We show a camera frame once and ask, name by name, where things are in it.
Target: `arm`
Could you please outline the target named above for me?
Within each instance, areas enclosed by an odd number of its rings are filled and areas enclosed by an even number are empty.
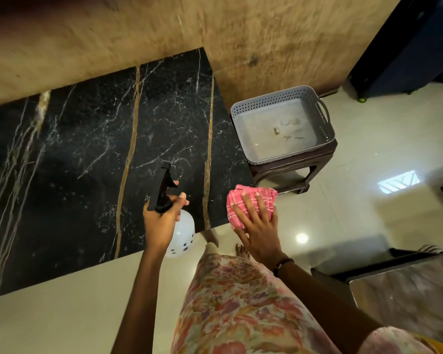
[[[113,344],[112,354],[153,352],[159,271],[176,221],[180,219],[180,209],[189,204],[184,193],[179,197],[169,197],[173,202],[172,208],[162,215],[148,211],[149,202],[144,206],[146,249],[141,256],[135,284]]]
[[[249,237],[240,228],[234,228],[234,231],[253,258],[273,270],[281,260],[288,257],[283,253],[277,236],[277,210],[274,208],[269,221],[262,197],[256,194],[256,199],[259,215],[248,196],[243,196],[251,219],[236,204],[231,204]],[[279,278],[307,307],[343,354],[356,354],[367,336],[382,327],[358,308],[331,293],[294,262],[281,267]]]

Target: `basket handle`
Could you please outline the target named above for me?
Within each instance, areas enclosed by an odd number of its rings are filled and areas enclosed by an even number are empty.
[[[325,110],[326,117],[325,114],[323,113],[323,110],[318,106],[319,103],[322,105],[323,109]],[[325,103],[320,98],[317,99],[316,107],[320,111],[320,114],[322,115],[323,119],[326,120],[326,123],[330,123],[330,113],[328,112],[328,108],[326,107]]]

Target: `wood grain surface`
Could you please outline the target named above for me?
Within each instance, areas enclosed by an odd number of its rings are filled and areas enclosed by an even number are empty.
[[[227,107],[338,88],[399,0],[0,0],[0,104],[205,47]]]

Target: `dark wooden stool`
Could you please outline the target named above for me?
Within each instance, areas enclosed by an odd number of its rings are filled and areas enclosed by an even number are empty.
[[[275,189],[279,194],[290,191],[297,194],[306,192],[310,187],[310,181],[333,157],[333,153],[337,145],[338,142],[336,141],[336,139],[334,139],[332,142],[313,151],[294,155],[292,157],[281,160],[272,161],[266,164],[249,165],[249,169],[251,170],[251,174],[254,178],[254,183],[257,186],[263,179],[272,178],[280,174],[285,174],[291,171],[308,167],[310,169],[310,172],[305,178],[299,179],[296,184],[281,186]]]

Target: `pink checkered cloth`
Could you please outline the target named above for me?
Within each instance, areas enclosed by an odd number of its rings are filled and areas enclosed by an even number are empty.
[[[248,195],[248,197],[251,199],[251,202],[256,208],[258,215],[259,215],[259,208],[257,205],[255,194],[256,192],[259,192],[261,194],[264,203],[266,204],[269,220],[271,220],[272,212],[274,211],[274,200],[277,197],[277,191],[267,187],[250,187],[250,186],[236,185],[235,190],[230,190],[228,196],[226,197],[226,211],[228,214],[228,220],[230,224],[234,227],[241,227],[243,230],[245,229],[243,223],[238,219],[238,216],[236,216],[235,212],[231,209],[230,204],[232,202],[237,204],[239,208],[241,208],[242,211],[246,214],[246,216],[250,217],[248,214],[248,210],[246,210],[245,203],[243,202],[243,199],[241,197],[241,193],[243,191],[245,191],[246,195]]]

